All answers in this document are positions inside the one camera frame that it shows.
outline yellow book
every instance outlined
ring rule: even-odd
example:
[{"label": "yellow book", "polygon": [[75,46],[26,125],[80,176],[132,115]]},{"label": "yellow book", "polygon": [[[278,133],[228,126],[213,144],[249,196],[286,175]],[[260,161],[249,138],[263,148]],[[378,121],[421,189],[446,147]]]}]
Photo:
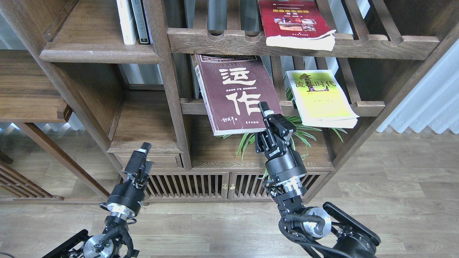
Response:
[{"label": "yellow book", "polygon": [[357,123],[358,115],[331,70],[287,71],[285,79],[304,125],[353,128]]}]

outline robotic arm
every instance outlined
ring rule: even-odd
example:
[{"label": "robotic arm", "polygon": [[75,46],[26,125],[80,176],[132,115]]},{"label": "robotic arm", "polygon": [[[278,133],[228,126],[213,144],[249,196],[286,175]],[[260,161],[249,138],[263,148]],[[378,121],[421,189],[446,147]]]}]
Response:
[{"label": "robotic arm", "polygon": [[[313,258],[320,257],[316,251],[324,258],[375,258],[376,246],[381,242],[377,234],[330,202],[324,203],[323,208],[303,206],[301,196],[306,188],[300,178],[307,172],[300,155],[291,146],[296,128],[284,116],[274,114],[266,102],[260,102],[259,107],[266,131],[256,133],[255,148],[268,159],[269,179],[263,186],[277,203],[281,233]],[[330,232],[337,237],[333,248],[317,242]]]},{"label": "robotic arm", "polygon": [[[320,258],[317,252],[324,258],[375,258],[376,246],[381,242],[377,234],[330,202],[322,208],[303,206],[301,196],[307,189],[301,184],[301,178],[307,172],[300,155],[291,146],[296,128],[284,116],[274,114],[266,102],[260,102],[259,107],[266,131],[256,133],[255,148],[268,159],[269,178],[263,186],[277,203],[281,233],[313,258]],[[134,249],[128,225],[136,222],[135,216],[145,198],[152,166],[146,161],[150,147],[145,142],[134,151],[124,171],[126,182],[116,185],[107,202],[100,204],[110,212],[102,234],[88,236],[88,231],[82,230],[43,258],[120,258],[123,244],[128,248],[124,258],[137,257],[139,251]],[[317,242],[330,232],[337,237],[333,248]]]},{"label": "robotic arm", "polygon": [[[145,198],[144,190],[152,165],[146,161],[150,148],[151,144],[144,142],[132,153],[124,170],[126,182],[116,185],[107,202],[99,205],[110,212],[102,234],[88,236],[88,231],[82,230],[43,258],[120,258],[122,245],[128,248],[124,258],[137,257],[139,251],[134,249],[128,225],[137,222],[134,217],[139,214]],[[81,247],[75,248],[80,243],[83,243]]]}]

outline red book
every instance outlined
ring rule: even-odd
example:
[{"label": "red book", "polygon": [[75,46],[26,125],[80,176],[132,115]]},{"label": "red book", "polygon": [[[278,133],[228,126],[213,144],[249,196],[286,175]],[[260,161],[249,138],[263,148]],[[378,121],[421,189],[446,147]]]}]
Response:
[{"label": "red book", "polygon": [[273,82],[259,56],[194,55],[194,62],[215,136],[264,131],[260,101],[282,114]]},{"label": "red book", "polygon": [[335,37],[314,1],[259,0],[266,45],[332,51]]}]

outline wooden bookshelf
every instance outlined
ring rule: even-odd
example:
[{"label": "wooden bookshelf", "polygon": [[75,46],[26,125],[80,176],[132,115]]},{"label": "wooden bookshelf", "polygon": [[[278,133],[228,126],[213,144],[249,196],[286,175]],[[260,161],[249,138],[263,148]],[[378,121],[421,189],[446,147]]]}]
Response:
[{"label": "wooden bookshelf", "polygon": [[0,50],[0,122],[65,123],[71,113],[27,50]]},{"label": "wooden bookshelf", "polygon": [[[190,1],[144,0],[154,45],[123,44],[114,1],[0,1],[0,12],[117,169],[143,141],[153,144],[151,158],[158,158],[160,166],[152,174],[148,202],[243,201],[259,200],[250,195],[258,190],[259,183],[253,182],[264,171],[265,159],[254,151],[244,160],[236,157],[240,135],[211,136],[204,104],[192,97],[194,71],[185,54],[270,56],[285,115],[297,111],[285,99],[280,56],[293,56],[295,69],[304,69],[302,56],[315,57],[320,69],[326,68],[324,57],[338,57],[338,80],[361,117],[343,135],[344,143],[330,130],[310,141],[305,159],[314,175],[305,181],[310,199],[459,38],[455,1],[369,0],[365,19],[356,1],[341,2],[353,32],[338,31],[333,51],[266,46],[262,30],[241,29],[239,0],[227,1],[222,31],[208,30],[206,0],[196,1],[191,28],[185,15]],[[328,0],[316,3],[327,24],[336,28]],[[159,64],[163,85],[127,85],[120,63]],[[157,90],[129,90],[148,88]],[[297,146],[306,152],[304,145]]]},{"label": "wooden bookshelf", "polygon": [[125,45],[116,1],[69,1],[46,34],[49,62],[158,64],[152,45]]},{"label": "wooden bookshelf", "polygon": [[166,99],[161,90],[130,90],[123,102],[110,153],[132,153],[143,142],[150,153],[181,153]]}]

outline book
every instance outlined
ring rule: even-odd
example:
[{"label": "book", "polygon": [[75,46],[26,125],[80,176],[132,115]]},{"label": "book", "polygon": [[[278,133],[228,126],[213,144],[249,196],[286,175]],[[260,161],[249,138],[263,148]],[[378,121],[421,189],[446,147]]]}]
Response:
[{"label": "book", "polygon": [[296,70],[285,74],[303,125],[354,128],[358,115],[331,70]]},{"label": "book", "polygon": [[264,131],[261,101],[282,114],[259,56],[194,55],[193,62],[213,135]]},{"label": "book", "polygon": [[123,42],[125,45],[134,45],[137,40],[137,32],[135,30],[134,12],[129,2],[129,0],[116,1]]},{"label": "book", "polygon": [[259,0],[266,45],[332,51],[336,31],[327,26],[314,1]]},{"label": "book", "polygon": [[132,10],[134,11],[137,33],[139,34],[139,41],[143,45],[148,45],[150,43],[150,38],[148,37],[146,17],[143,9],[142,0],[131,0],[131,4]]}]

